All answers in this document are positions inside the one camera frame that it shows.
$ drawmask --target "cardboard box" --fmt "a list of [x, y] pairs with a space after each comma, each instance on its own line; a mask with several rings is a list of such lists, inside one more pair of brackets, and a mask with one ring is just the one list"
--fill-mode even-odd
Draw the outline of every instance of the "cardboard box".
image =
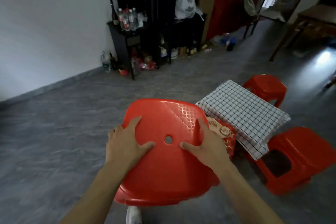
[[207, 14], [207, 18], [205, 20], [204, 24], [204, 30], [203, 30], [203, 35], [202, 35], [202, 40], [201, 40], [201, 45], [205, 43], [207, 33], [208, 33], [208, 28], [210, 24], [210, 19], [211, 19], [211, 14], [212, 14], [212, 9], [213, 9], [213, 4], [215, 0], [195, 0], [196, 5], [201, 9], [201, 11], [205, 14]]

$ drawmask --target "baseboard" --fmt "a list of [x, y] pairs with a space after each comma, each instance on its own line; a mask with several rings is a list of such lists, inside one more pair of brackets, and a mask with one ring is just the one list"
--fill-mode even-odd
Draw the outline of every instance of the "baseboard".
[[36, 90], [29, 91], [29, 92], [21, 94], [19, 96], [6, 99], [6, 100], [0, 102], [0, 108], [4, 108], [4, 107], [7, 107], [7, 106], [16, 104], [18, 102], [30, 99], [32, 97], [35, 97], [35, 96], [38, 96], [40, 94], [46, 93], [49, 90], [53, 90], [53, 89], [56, 89], [56, 88], [60, 88], [62, 86], [72, 84], [76, 81], [82, 80], [83, 78], [93, 76], [94, 74], [97, 74], [97, 73], [100, 73], [100, 72], [103, 72], [103, 71], [104, 71], [103, 67], [97, 67], [97, 68], [91, 69], [89, 71], [86, 71], [84, 73], [80, 73], [80, 74], [77, 74], [75, 76], [69, 77], [67, 79], [64, 79], [64, 80], [61, 80], [61, 81], [43, 86], [43, 87], [38, 88]]

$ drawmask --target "right hand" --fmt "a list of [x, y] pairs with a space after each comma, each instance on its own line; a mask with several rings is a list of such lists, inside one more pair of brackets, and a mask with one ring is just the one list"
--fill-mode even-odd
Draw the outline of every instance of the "right hand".
[[223, 169], [223, 165], [230, 165], [226, 145], [221, 137], [209, 130], [203, 120], [197, 119], [204, 134], [200, 146], [194, 146], [187, 142], [181, 142], [180, 147], [193, 154], [202, 164], [210, 167], [214, 173]]

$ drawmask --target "white plastic bag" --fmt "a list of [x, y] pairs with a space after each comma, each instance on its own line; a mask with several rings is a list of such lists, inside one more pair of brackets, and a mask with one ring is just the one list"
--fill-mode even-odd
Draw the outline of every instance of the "white plastic bag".
[[176, 0], [175, 17], [178, 20], [193, 18], [195, 15], [195, 0]]

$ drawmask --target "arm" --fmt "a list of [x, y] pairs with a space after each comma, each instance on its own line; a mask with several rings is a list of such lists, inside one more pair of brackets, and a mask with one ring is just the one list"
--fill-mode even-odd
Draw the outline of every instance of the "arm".
[[182, 142], [180, 147], [195, 155], [201, 163], [214, 171], [242, 223], [284, 224], [231, 163], [223, 140], [212, 133], [202, 120], [199, 119], [198, 122], [204, 134], [203, 143], [200, 146], [194, 146]]
[[124, 177], [154, 142], [139, 145], [135, 140], [135, 127], [141, 117], [131, 120], [127, 128], [121, 126], [108, 133], [106, 163], [98, 172], [91, 186], [60, 224], [103, 224], [114, 196]]

